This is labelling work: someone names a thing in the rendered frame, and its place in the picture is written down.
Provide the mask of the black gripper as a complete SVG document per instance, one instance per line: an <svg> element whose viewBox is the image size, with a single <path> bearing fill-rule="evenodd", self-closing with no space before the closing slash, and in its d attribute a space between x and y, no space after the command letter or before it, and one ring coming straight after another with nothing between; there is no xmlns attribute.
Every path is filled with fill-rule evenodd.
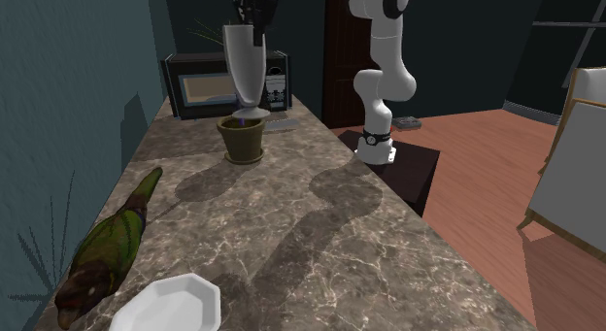
<svg viewBox="0 0 606 331"><path fill-rule="evenodd" d="M263 46L265 26L272 22L278 4L279 0L233 0L239 22L253 25L255 47Z"/></svg>

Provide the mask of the tall white vase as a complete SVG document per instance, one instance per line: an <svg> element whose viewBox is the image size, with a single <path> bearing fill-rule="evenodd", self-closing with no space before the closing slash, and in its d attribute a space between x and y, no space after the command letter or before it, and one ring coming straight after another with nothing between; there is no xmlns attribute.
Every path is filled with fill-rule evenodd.
<svg viewBox="0 0 606 331"><path fill-rule="evenodd" d="M223 48L239 109L232 115L240 119L262 119L270 115L259 108L266 75L265 35L262 47L253 45L253 25L224 25Z"/></svg>

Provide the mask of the green leafy plant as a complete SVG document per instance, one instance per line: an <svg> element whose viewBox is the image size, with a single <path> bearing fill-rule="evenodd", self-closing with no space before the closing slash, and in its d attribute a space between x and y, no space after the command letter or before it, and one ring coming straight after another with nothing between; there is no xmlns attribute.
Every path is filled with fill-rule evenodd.
<svg viewBox="0 0 606 331"><path fill-rule="evenodd" d="M213 29L206 24L202 23L200 19L196 18L195 27L188 27L186 31L189 34L201 37L205 40L211 41L217 45L223 46L223 38L218 29Z"/></svg>

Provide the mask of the black microwave oven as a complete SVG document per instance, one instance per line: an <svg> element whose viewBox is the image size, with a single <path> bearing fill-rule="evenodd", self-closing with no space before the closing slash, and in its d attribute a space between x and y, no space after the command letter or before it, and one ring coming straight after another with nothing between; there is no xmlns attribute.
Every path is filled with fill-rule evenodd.
<svg viewBox="0 0 606 331"><path fill-rule="evenodd" d="M237 110L237 96L220 52L171 53L160 60L173 116L196 119L229 116ZM292 107L290 57L269 50L259 107L270 112Z"/></svg>

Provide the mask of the dark brown door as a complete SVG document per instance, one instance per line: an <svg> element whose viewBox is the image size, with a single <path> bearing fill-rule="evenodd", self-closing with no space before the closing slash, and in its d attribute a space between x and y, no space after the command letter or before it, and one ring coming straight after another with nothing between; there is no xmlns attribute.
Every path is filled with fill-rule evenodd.
<svg viewBox="0 0 606 331"><path fill-rule="evenodd" d="M328 128L364 122L354 77L360 70L377 69L370 57L370 32L371 21L354 17L349 0L325 0L321 120Z"/></svg>

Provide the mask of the olive green flower pot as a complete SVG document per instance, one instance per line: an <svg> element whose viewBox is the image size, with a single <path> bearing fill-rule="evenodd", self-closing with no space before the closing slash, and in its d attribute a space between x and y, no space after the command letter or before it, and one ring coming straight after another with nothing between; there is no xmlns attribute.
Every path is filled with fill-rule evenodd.
<svg viewBox="0 0 606 331"><path fill-rule="evenodd" d="M248 165L259 161L265 129L264 119L243 119L224 116L217 122L217 130L226 147L225 159L233 164Z"/></svg>

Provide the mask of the grey flat box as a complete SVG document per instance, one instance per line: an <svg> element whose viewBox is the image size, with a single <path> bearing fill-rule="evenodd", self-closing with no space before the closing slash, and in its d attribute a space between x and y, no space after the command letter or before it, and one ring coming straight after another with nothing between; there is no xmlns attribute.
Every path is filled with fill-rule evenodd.
<svg viewBox="0 0 606 331"><path fill-rule="evenodd" d="M413 116L394 117L391 125L398 130L415 130L422 126L422 122Z"/></svg>

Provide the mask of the dark robot stand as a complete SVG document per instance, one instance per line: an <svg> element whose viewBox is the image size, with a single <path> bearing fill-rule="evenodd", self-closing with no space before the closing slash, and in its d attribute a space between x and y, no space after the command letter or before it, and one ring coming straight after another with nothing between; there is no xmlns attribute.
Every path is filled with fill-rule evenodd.
<svg viewBox="0 0 606 331"><path fill-rule="evenodd" d="M440 151L393 142L395 160L387 165L367 165L419 216L423 216Z"/></svg>

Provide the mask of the green parrot figure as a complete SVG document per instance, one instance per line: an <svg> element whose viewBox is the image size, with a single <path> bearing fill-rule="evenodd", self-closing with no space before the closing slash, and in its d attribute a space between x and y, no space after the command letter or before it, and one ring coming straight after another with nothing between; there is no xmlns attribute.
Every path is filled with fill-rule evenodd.
<svg viewBox="0 0 606 331"><path fill-rule="evenodd" d="M54 299L61 329L69 329L118 291L136 259L147 226L148 203L162 174L160 167L151 170L125 203L83 239Z"/></svg>

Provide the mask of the white octagonal plate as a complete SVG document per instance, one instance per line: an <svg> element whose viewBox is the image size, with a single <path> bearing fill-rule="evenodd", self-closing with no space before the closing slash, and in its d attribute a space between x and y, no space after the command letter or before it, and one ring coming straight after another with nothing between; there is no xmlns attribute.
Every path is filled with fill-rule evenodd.
<svg viewBox="0 0 606 331"><path fill-rule="evenodd" d="M218 331L220 290L194 273L151 282L114 315L109 331Z"/></svg>

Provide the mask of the white chair with wooden frame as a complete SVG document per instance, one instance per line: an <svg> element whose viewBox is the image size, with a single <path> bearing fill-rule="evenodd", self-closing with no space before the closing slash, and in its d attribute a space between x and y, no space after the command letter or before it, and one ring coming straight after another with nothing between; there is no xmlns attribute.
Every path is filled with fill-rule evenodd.
<svg viewBox="0 0 606 331"><path fill-rule="evenodd" d="M573 71L539 176L517 228L536 222L606 264L606 66Z"/></svg>

